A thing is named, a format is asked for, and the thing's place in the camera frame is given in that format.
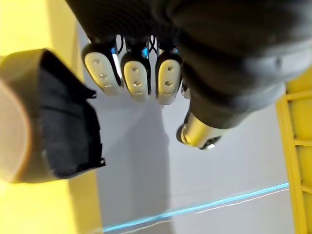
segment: blue cable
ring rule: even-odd
[[[261,189],[261,190],[258,190],[258,191],[252,192],[252,193],[242,194],[242,195],[238,195],[238,196],[232,196],[229,198],[221,199],[221,200],[210,202],[210,203],[196,205],[196,206],[189,207],[189,208],[183,208],[183,209],[176,210],[176,211],[165,212],[162,214],[158,214],[158,215],[154,215],[154,216],[150,216],[150,217],[145,217],[145,218],[140,218],[140,219],[136,219],[136,220],[133,220],[130,222],[125,222],[125,223],[114,225],[114,226],[104,227],[103,231],[104,231],[104,233],[105,232],[111,232],[111,231],[116,231],[116,230],[120,230],[120,229],[124,229],[124,228],[129,228],[129,227],[139,225],[139,224],[143,224],[143,223],[155,222],[155,221],[159,221],[161,219],[173,217],[175,215],[182,215],[182,214],[187,214],[187,213],[191,213],[191,212],[195,212],[195,211],[200,211],[200,210],[212,207],[212,206],[219,206],[219,205],[223,205],[225,203],[230,203],[233,201],[246,199],[246,198],[261,195],[261,194],[266,194],[266,193],[269,193],[272,191],[276,191],[276,190],[288,188],[288,187],[289,187],[289,183],[284,183],[284,184],[280,184],[280,185],[273,186],[270,188]]]

